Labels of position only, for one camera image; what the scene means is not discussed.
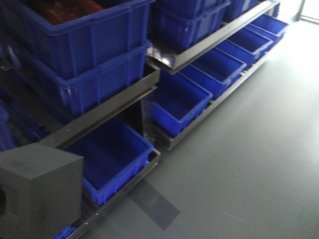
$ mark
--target red item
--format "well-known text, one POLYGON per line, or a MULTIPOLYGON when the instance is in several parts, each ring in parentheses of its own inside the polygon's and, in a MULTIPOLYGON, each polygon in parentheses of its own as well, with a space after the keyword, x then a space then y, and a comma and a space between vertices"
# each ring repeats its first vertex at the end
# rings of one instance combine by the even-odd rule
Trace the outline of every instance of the red item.
POLYGON ((93 0, 55 0, 37 3, 34 9, 52 25, 59 25, 103 10, 93 0))
POLYGON ((88 10, 90 13, 95 13, 98 11, 104 10, 100 5, 98 5, 93 0, 77 0, 78 3, 80 3, 86 10, 88 10))

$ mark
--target stacked bins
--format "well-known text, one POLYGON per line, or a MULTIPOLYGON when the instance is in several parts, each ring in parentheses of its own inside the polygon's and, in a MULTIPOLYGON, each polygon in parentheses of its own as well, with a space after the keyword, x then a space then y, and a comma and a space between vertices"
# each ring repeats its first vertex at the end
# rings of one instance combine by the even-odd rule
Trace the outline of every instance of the stacked bins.
POLYGON ((256 6, 257 3, 258 0, 231 0, 231 5, 226 9, 224 21, 231 22, 256 6))
POLYGON ((182 52, 220 28, 230 0, 159 1, 152 7, 152 37, 182 52))
POLYGON ((8 119, 9 113, 0 105, 0 152, 15 148, 15 141, 8 119))
POLYGON ((52 25, 18 0, 0 0, 0 20, 22 66, 78 116, 142 78, 151 2, 97 0, 105 10, 52 25))

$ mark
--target gray epoxy floor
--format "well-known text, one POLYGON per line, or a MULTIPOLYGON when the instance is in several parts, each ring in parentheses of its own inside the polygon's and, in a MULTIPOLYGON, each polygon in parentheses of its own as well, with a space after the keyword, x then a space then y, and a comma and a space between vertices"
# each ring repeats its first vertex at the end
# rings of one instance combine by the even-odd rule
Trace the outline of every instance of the gray epoxy floor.
POLYGON ((146 181, 180 211, 166 230, 125 196, 81 239, 319 239, 318 43, 319 26, 295 23, 187 138, 159 148, 146 181))

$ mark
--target metal frame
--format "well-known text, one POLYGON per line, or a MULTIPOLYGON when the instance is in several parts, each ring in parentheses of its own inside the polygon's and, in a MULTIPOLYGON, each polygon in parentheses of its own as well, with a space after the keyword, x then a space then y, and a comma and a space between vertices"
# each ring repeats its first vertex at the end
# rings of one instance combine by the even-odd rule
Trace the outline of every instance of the metal frame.
POLYGON ((298 11, 297 17, 296 17, 296 18, 297 18, 297 21, 301 20, 301 16, 302 16, 302 14, 303 14, 305 2, 306 2, 306 0, 302 0, 301 3, 300 3, 299 11, 298 11))
POLYGON ((155 83, 159 81, 160 69, 155 66, 152 68, 153 70, 150 74, 134 85, 53 132, 39 143, 49 147, 64 149, 133 103, 142 99, 156 89, 155 83))
POLYGON ((214 109, 216 109, 224 100, 226 100, 239 86, 241 86, 255 71, 257 71, 268 59, 269 53, 267 52, 258 62, 256 62, 250 69, 243 72, 231 87, 229 87, 220 97, 211 101, 205 111, 191 122, 179 135, 176 137, 169 136, 163 129, 156 127, 156 141, 165 149, 173 149, 179 142, 181 142, 200 122, 202 122, 214 109))
MULTIPOLYGON (((0 65, 11 67, 7 61, 1 61, 0 65)), ((126 88, 122 92, 113 96, 109 100, 95 107, 86 114, 74 119, 69 124, 63 126, 56 121, 50 113, 43 108, 37 101, 35 101, 28 92, 25 91, 18 83, 12 80, 11 76, 0 70, 0 86, 4 87, 12 97, 21 102, 35 118, 45 126, 51 129, 53 133, 44 138, 39 144, 46 145, 53 148, 64 149, 85 134, 97 128, 110 118, 114 117, 130 105, 143 99, 145 106, 143 106, 143 122, 150 122, 152 120, 152 106, 149 100, 152 99, 152 91, 157 87, 155 84, 160 79, 160 69, 153 65, 147 64, 145 67, 146 76, 132 86, 126 88)), ((147 136, 152 136, 150 133, 150 125, 145 126, 147 136)), ((148 164, 136 176, 134 176, 128 183, 126 183, 113 197, 111 197, 104 205, 99 207, 93 203, 85 193, 82 198, 82 217, 74 223, 77 229, 68 237, 68 239, 79 238, 88 228, 93 225, 101 216, 103 216, 113 205, 115 205, 124 195, 126 195, 142 178, 144 178, 151 170, 153 170, 160 159, 160 152, 156 149, 150 154, 148 164)))
POLYGON ((172 50, 154 42, 153 48, 148 50, 149 60, 166 71, 175 74, 207 51, 214 48, 220 42, 242 29, 245 25, 272 9, 279 4, 280 1, 281 0, 266 0, 258 4, 250 11, 226 24, 215 33, 180 54, 176 54, 172 50))

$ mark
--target blue storage crate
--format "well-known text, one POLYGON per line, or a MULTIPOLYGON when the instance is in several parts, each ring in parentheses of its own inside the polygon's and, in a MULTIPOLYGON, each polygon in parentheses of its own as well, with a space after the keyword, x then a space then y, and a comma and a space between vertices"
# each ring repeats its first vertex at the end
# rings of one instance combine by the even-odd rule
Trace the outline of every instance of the blue storage crate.
POLYGON ((145 43, 154 0, 96 2, 108 9, 52 25, 20 0, 0 0, 0 21, 58 76, 70 79, 145 43))
POLYGON ((272 40, 247 28, 242 28, 241 30, 237 31, 230 36, 228 40, 252 54, 250 61, 246 62, 247 67, 250 67, 262 56, 264 56, 269 46, 273 44, 272 40))
POLYGON ((162 71, 154 92, 155 121, 176 136, 204 111, 212 96, 186 76, 162 71))
POLYGON ((150 43, 120 55, 77 77, 65 80, 12 38, 0 34, 0 40, 11 44, 20 65, 29 70, 45 92, 74 116, 81 115, 109 99, 143 77, 145 54, 150 43))
POLYGON ((160 4, 176 12, 182 17, 192 19, 207 10, 211 10, 219 1, 220 0, 157 0, 156 4, 160 4))
POLYGON ((280 4, 277 4, 275 7, 274 7, 274 12, 273 12, 273 17, 278 17, 279 15, 279 11, 280 11, 280 4))
POLYGON ((182 69, 181 73, 211 92, 216 99, 241 76, 245 67, 244 62, 214 48, 182 69))
POLYGON ((269 47, 277 44, 285 35, 288 24, 269 15, 261 15, 252 21, 246 27, 266 38, 271 39, 274 43, 269 47))
POLYGON ((57 234, 53 239, 65 239, 73 233, 73 228, 71 226, 67 227, 65 230, 57 234))
POLYGON ((231 0, 231 5, 226 9, 224 21, 231 22, 256 6, 258 0, 231 0))
POLYGON ((254 53, 229 40, 225 40, 218 44, 216 49, 222 50, 236 59, 245 62, 246 69, 250 68, 256 62, 254 53))
POLYGON ((15 140, 8 124, 9 113, 0 105, 0 152, 15 148, 15 140))
POLYGON ((40 124, 31 113, 20 103, 4 101, 12 121, 19 126, 31 139, 40 140, 51 132, 43 124, 40 124))
POLYGON ((101 205, 147 165, 153 148, 128 125, 112 118, 66 151, 84 156, 83 187, 101 205))
POLYGON ((221 0, 219 5, 194 19, 186 19, 162 6, 153 7, 152 37, 182 52, 212 34, 220 27, 224 9, 229 0, 221 0))

